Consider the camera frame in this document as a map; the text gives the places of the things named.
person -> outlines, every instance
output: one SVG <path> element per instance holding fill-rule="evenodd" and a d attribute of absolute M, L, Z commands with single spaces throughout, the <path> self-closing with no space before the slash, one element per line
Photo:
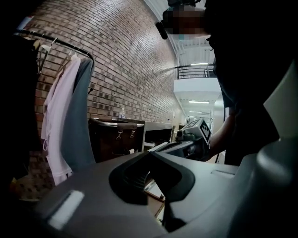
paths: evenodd
<path fill-rule="evenodd" d="M 279 138 L 263 103 L 277 87 L 296 51 L 294 12 L 288 2 L 207 0 L 206 9 L 190 5 L 163 13 L 169 34 L 206 36 L 214 50 L 214 71 L 229 115 L 210 139 L 210 158 L 226 150 L 225 164 L 240 165 Z"/>

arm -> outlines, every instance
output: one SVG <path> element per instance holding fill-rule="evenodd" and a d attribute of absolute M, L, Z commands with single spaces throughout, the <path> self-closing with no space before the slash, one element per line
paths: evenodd
<path fill-rule="evenodd" d="M 235 109 L 229 107 L 229 115 L 222 127 L 210 138 L 210 158 L 224 151 L 232 137 L 235 126 Z"/>

clothing rack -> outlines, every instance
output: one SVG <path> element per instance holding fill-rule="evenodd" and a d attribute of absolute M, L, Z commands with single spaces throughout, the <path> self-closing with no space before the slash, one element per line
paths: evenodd
<path fill-rule="evenodd" d="M 35 31 L 27 31 L 27 30 L 15 30 L 16 33 L 22 33 L 22 34 L 27 34 L 27 35 L 34 35 L 34 36 L 38 36 L 38 37 L 41 37 L 41 38 L 45 38 L 47 40 L 52 40 L 54 41 L 55 43 L 59 43 L 61 45 L 64 45 L 64 46 L 67 46 L 69 48 L 71 48 L 72 50 L 76 50 L 76 51 L 79 51 L 83 54 L 85 54 L 86 56 L 88 56 L 92 61 L 93 61 L 93 65 L 94 65 L 94 58 L 92 56 L 92 54 L 90 54 L 88 51 L 84 50 L 84 49 L 81 49 L 75 45 L 72 45 L 72 44 L 69 44 L 65 41 L 62 41 L 58 38 L 55 38 L 55 37 L 52 37 L 52 36 L 48 36 L 46 34 L 40 34 L 40 33 L 37 33 Z"/>

